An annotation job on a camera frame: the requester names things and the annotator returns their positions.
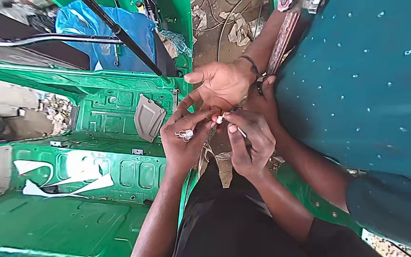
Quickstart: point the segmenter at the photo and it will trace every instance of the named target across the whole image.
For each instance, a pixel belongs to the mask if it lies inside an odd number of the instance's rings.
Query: cable
[[[231,12],[229,13],[228,17],[226,17],[225,23],[223,24],[223,27],[221,29],[221,33],[220,33],[220,39],[218,40],[218,54],[216,57],[217,61],[220,61],[220,45],[221,45],[221,38],[223,37],[223,32],[225,31],[225,27],[226,27],[226,23],[229,20],[229,17],[231,16],[231,14],[234,12],[234,10],[239,6],[240,3],[242,3],[243,0],[240,0],[236,6],[234,6],[234,8],[231,10]]]
[[[258,30],[258,23],[261,17],[261,11],[263,10],[263,4],[264,4],[264,0],[261,0],[261,4],[259,5],[258,19],[256,20],[255,33],[253,34],[253,39],[256,39],[256,31]]]
[[[253,10],[253,9],[255,9],[255,8],[258,8],[258,6],[255,6],[255,7],[252,7],[252,8],[250,8],[250,9],[248,9],[248,10],[247,10],[247,8],[250,6],[250,4],[251,4],[251,2],[250,2],[250,3],[248,3],[248,5],[247,5],[247,6],[243,9],[243,11],[242,11],[241,13],[244,13],[244,12],[246,12],[246,11],[250,11],[250,10]],[[213,10],[212,10],[212,5],[210,5],[210,10],[212,11],[212,16],[213,16],[213,17],[214,17],[214,19],[218,22],[218,24],[216,24],[216,25],[215,25],[215,26],[213,26],[213,27],[209,27],[209,28],[206,28],[206,29],[203,29],[203,30],[200,30],[200,29],[195,29],[195,28],[193,28],[193,30],[195,30],[195,31],[199,31],[199,32],[209,31],[209,30],[212,30],[212,29],[214,29],[214,28],[216,28],[216,27],[220,26],[221,24],[225,23],[224,21],[218,21],[218,20],[215,18],[214,14],[213,14]],[[232,20],[232,21],[230,21],[230,22],[226,23],[226,25],[231,24],[231,23],[233,23],[233,22],[234,22],[234,20]]]

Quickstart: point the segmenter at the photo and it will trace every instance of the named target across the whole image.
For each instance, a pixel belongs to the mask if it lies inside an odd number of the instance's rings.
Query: torn paper
[[[85,167],[83,168],[83,171],[73,174],[70,178],[60,181],[55,184],[46,185],[44,187],[57,186],[57,185],[73,183],[73,182],[81,182],[81,181],[91,180],[91,179],[99,179],[101,177],[102,175],[99,172],[99,165],[97,164],[85,165]]]
[[[254,38],[258,37],[258,35],[263,30],[264,25],[266,25],[266,21],[264,20],[263,17],[259,18],[258,27],[256,27],[256,22],[257,21],[258,21],[258,19],[254,19],[250,23],[248,23],[248,25],[250,26],[250,32],[252,33]]]
[[[54,167],[45,161],[24,161],[24,160],[16,160],[14,161],[15,167],[18,169],[18,174],[22,175],[25,174],[26,172],[33,171],[37,168],[40,167],[49,167],[50,168],[50,175],[49,179],[45,183],[42,184],[42,186],[46,185],[47,183],[50,182],[52,177],[54,176]]]
[[[237,46],[244,46],[250,42],[250,38],[247,37],[249,26],[240,13],[235,15],[235,18],[237,20],[228,34],[228,40],[231,43],[236,43]]]
[[[199,25],[196,28],[198,31],[196,31],[196,36],[202,35],[204,32],[199,31],[199,30],[205,30],[207,27],[207,14],[205,11],[199,9],[199,5],[195,5],[193,7],[193,10],[191,11],[191,16],[192,17],[199,17]]]
[[[93,181],[92,183],[75,190],[72,193],[46,193],[44,191],[42,191],[36,184],[34,184],[33,182],[31,182],[30,180],[26,180],[26,186],[23,189],[23,194],[26,195],[39,195],[39,196],[45,196],[47,198],[51,198],[51,197],[65,197],[65,196],[74,196],[74,197],[82,197],[82,198],[91,198],[91,197],[86,197],[86,196],[82,196],[82,195],[77,195],[78,193],[82,193],[85,191],[89,191],[89,190],[94,190],[94,189],[100,189],[100,188],[106,188],[106,187],[110,187],[113,186],[114,182],[112,181],[112,177],[111,174],[108,173],[104,176],[102,176],[101,178],[96,179],[95,181]]]
[[[38,196],[44,196],[44,197],[63,197],[63,196],[75,196],[75,197],[83,197],[89,199],[89,197],[86,196],[81,196],[81,195],[75,195],[75,194],[68,194],[68,193],[46,193],[42,191],[36,184],[34,184],[31,180],[26,180],[25,188],[23,188],[22,191],[23,194],[25,195],[38,195]]]

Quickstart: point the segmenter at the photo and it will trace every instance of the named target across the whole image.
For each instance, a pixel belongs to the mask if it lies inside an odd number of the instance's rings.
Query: debris
[[[47,119],[52,121],[54,130],[50,135],[58,135],[64,133],[71,119],[72,103],[61,95],[56,95],[48,92],[39,92],[39,111],[45,111]]]
[[[157,33],[159,38],[161,39],[161,42],[163,42],[164,47],[166,48],[166,50],[168,50],[168,53],[171,56],[171,58],[177,57],[179,54],[177,53],[174,42],[172,42],[172,40],[170,40],[160,32]]]
[[[266,24],[266,21],[264,20],[264,18],[260,17],[258,21],[258,29],[256,30],[256,33],[255,33],[257,21],[258,19],[254,19],[250,23],[248,23],[248,25],[250,26],[250,32],[252,33],[252,35],[254,35],[254,38],[258,37],[258,35],[263,30],[264,25]]]
[[[186,46],[185,38],[181,34],[168,30],[162,30],[160,33],[172,41],[177,53],[185,53],[188,57],[193,56],[193,51]]]
[[[204,32],[200,30],[204,30],[207,27],[207,14],[205,11],[199,9],[199,5],[195,5],[193,7],[193,10],[191,11],[191,16],[192,17],[199,17],[199,25],[196,28],[198,31],[196,31],[196,36],[202,35]]]
[[[250,38],[247,37],[250,27],[245,22],[242,14],[238,13],[234,15],[234,18],[236,19],[236,23],[234,23],[231,32],[229,32],[228,40],[231,43],[236,43],[237,46],[244,46],[250,42]]]

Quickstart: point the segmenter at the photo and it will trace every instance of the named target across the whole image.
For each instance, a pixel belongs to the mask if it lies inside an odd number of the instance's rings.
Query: black metal bar
[[[90,36],[90,35],[69,35],[69,34],[39,34],[28,38],[16,40],[0,39],[0,47],[21,47],[29,44],[34,44],[43,41],[67,41],[67,42],[83,42],[97,44],[118,44],[123,42],[117,37],[107,36]]]
[[[112,32],[131,49],[154,73],[168,84],[169,79],[163,75],[163,72],[156,66],[156,64],[144,53],[144,51],[134,42],[134,40],[122,29],[120,25],[110,18],[110,16],[94,1],[82,0],[88,8],[90,8],[98,17],[112,30]]]

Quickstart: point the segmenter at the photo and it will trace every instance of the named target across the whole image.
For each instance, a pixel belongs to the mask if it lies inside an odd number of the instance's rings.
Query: bracelet
[[[256,75],[256,79],[259,79],[261,77],[261,75],[259,74],[259,71],[258,71],[258,67],[256,67],[256,64],[253,61],[253,59],[251,59],[250,57],[248,57],[246,55],[242,55],[239,58],[244,58],[244,59],[247,59],[249,62],[251,62],[252,63],[252,72]]]

